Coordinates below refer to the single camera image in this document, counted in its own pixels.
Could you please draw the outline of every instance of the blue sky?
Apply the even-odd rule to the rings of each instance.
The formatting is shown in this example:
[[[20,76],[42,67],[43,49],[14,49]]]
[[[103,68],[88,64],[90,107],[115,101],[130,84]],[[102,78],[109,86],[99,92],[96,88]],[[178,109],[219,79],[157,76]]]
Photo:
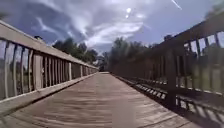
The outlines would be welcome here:
[[[160,43],[200,23],[222,0],[0,0],[10,25],[49,45],[74,38],[99,52],[116,37]]]

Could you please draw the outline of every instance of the wooden deck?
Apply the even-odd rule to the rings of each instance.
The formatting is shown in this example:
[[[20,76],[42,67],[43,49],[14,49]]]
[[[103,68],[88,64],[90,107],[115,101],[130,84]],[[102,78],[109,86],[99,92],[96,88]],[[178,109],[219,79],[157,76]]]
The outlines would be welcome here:
[[[3,128],[199,128],[110,74],[96,75],[0,121]]]

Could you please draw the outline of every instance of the wooden fence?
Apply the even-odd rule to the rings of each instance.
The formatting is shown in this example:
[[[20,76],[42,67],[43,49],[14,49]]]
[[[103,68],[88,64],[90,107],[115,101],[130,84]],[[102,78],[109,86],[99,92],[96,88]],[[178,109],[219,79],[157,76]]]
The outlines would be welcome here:
[[[25,103],[31,94],[36,96],[31,100],[35,100],[97,71],[96,67],[0,21],[0,114],[6,110],[3,108]]]
[[[224,13],[204,21],[122,62],[112,73],[165,93],[170,106],[180,99],[224,107]]]

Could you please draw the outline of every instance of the white cloud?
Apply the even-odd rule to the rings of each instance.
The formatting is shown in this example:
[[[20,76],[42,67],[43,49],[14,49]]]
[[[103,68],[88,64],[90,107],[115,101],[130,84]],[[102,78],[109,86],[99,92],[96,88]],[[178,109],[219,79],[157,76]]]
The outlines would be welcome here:
[[[141,27],[151,30],[149,25],[144,24],[144,20],[161,8],[160,4],[165,3],[160,1],[155,5],[156,0],[30,1],[44,4],[68,16],[71,27],[85,36],[88,46],[111,43],[117,37],[129,38]],[[69,36],[73,35],[72,29],[66,30]]]
[[[127,8],[127,9],[126,9],[126,12],[127,12],[127,13],[131,13],[131,8]]]
[[[103,24],[98,26],[101,30],[98,30],[93,36],[88,38],[85,42],[89,46],[103,43],[111,43],[117,37],[123,37],[124,39],[132,36],[134,32],[138,31],[142,26],[141,22],[118,22]]]
[[[55,35],[57,35],[60,39],[63,39],[63,37],[61,36],[61,34],[59,32],[57,32],[56,30],[54,30],[53,28],[47,26],[46,24],[44,24],[43,20],[40,17],[36,17],[39,25],[40,25],[40,29],[42,31],[47,31],[47,32],[51,32],[54,33]]]
[[[177,8],[179,8],[180,10],[182,10],[181,6],[175,0],[171,0],[171,1],[175,4],[175,6]]]

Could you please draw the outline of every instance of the wooden bridge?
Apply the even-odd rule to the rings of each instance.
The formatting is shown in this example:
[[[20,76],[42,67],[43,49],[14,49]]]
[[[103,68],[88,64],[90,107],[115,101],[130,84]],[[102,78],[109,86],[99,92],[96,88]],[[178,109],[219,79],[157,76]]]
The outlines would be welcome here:
[[[223,17],[110,73],[0,22],[0,128],[221,128]]]

